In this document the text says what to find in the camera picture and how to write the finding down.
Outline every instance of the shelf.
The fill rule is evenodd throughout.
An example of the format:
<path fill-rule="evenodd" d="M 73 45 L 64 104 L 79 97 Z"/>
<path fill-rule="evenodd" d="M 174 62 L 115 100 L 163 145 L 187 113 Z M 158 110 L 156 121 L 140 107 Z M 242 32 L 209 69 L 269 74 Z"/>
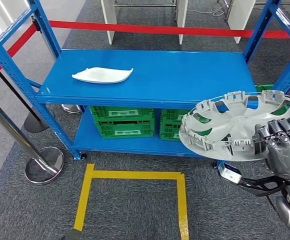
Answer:
<path fill-rule="evenodd" d="M 134 72 L 115 84 L 72 78 L 91 67 Z M 49 104 L 191 109 L 239 90 L 256 91 L 242 53 L 67 49 L 35 97 Z"/>
<path fill-rule="evenodd" d="M 159 139 L 159 117 L 156 118 L 154 137 L 133 137 L 119 139 L 102 139 L 93 122 L 89 110 L 86 110 L 75 136 L 73 147 L 77 150 L 149 154 L 180 157 L 200 157 L 181 142 Z"/>

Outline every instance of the yellow floor tape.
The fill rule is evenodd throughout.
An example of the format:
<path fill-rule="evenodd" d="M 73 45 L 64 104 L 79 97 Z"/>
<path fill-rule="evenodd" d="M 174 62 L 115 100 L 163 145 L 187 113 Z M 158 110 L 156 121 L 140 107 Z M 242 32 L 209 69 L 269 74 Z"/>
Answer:
<path fill-rule="evenodd" d="M 94 170 L 94 165 L 88 163 L 85 172 L 79 201 L 76 215 L 74 229 L 82 231 L 92 178 L 94 179 L 137 179 L 137 180 L 176 180 L 178 208 L 178 226 L 181 240 L 189 240 L 187 192 L 185 175 L 180 172 L 163 171 L 103 171 Z"/>
<path fill-rule="evenodd" d="M 79 201 L 78 202 L 77 212 L 76 214 L 74 229 L 82 231 L 84 218 L 85 217 L 86 207 L 88 206 L 88 194 L 90 193 L 92 175 L 94 169 L 94 164 L 88 164 L 85 171 L 82 190 L 80 191 Z"/>

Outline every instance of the green plastic crate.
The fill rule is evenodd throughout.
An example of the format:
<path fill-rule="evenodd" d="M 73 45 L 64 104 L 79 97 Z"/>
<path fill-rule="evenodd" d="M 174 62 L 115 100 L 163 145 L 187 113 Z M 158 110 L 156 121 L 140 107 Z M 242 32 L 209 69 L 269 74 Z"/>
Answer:
<path fill-rule="evenodd" d="M 191 109 L 162 109 L 160 121 L 179 124 L 182 121 L 183 115 L 190 110 Z"/>
<path fill-rule="evenodd" d="M 263 90 L 270 90 L 273 85 L 273 84 L 260 84 L 256 85 L 256 92 L 261 93 Z"/>
<path fill-rule="evenodd" d="M 153 137 L 155 131 L 153 118 L 131 121 L 96 121 L 94 124 L 103 139 Z"/>
<path fill-rule="evenodd" d="M 159 139 L 167 141 L 180 141 L 179 136 L 180 124 L 161 122 Z"/>
<path fill-rule="evenodd" d="M 153 119 L 153 108 L 120 107 L 120 106 L 89 106 L 94 121 L 122 121 Z"/>
<path fill-rule="evenodd" d="M 290 108 L 290 106 L 285 105 L 285 106 L 282 106 L 282 107 L 277 109 L 274 112 L 272 112 L 272 114 L 276 115 L 276 116 L 283 115 L 283 114 L 286 113 L 286 111 L 288 110 L 289 108 Z"/>

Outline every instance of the white plastic part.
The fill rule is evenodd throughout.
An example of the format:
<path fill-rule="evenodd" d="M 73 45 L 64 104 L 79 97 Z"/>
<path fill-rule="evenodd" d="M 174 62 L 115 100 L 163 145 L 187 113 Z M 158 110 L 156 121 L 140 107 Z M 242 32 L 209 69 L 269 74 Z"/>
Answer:
<path fill-rule="evenodd" d="M 94 84 L 116 84 L 126 80 L 133 72 L 103 67 L 86 68 L 84 71 L 72 75 L 73 78 Z"/>
<path fill-rule="evenodd" d="M 253 104 L 256 109 L 250 108 Z M 234 162 L 260 160 L 263 157 L 254 154 L 252 141 L 255 125 L 289 118 L 290 107 L 282 115 L 272 114 L 286 105 L 290 106 L 290 96 L 282 91 L 230 92 L 196 104 L 183 117 L 179 138 L 187 148 L 204 157 Z M 210 132 L 202 136 L 204 131 Z"/>

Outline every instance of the blue metal shelf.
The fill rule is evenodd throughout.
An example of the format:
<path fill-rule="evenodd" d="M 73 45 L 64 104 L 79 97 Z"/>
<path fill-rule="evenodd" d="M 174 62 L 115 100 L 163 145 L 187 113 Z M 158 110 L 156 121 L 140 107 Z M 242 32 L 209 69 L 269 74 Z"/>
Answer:
<path fill-rule="evenodd" d="M 134 72 L 116 84 L 72 78 L 85 68 Z M 62 50 L 36 95 L 39 103 L 191 109 L 233 91 L 256 89 L 242 53 Z"/>
<path fill-rule="evenodd" d="M 85 151 L 201 157 L 186 148 L 181 142 L 159 139 L 159 117 L 156 117 L 156 121 L 154 137 L 103 139 L 94 124 L 91 111 L 87 110 L 82 115 L 77 129 L 73 147 Z"/>
<path fill-rule="evenodd" d="M 191 109 L 196 103 L 227 92 L 255 92 L 248 63 L 273 17 L 290 36 L 290 21 L 279 9 L 281 0 L 267 0 L 242 53 L 140 50 L 61 50 L 39 0 L 27 0 L 27 9 L 0 36 L 0 66 L 76 160 L 80 150 L 198 157 L 180 142 L 148 138 L 101 139 L 89 111 L 82 117 L 71 141 L 45 104 Z M 31 14 L 55 59 L 38 92 L 2 46 Z M 92 84 L 72 78 L 85 68 L 103 67 L 134 72 L 117 84 Z M 290 62 L 273 89 L 290 91 Z"/>

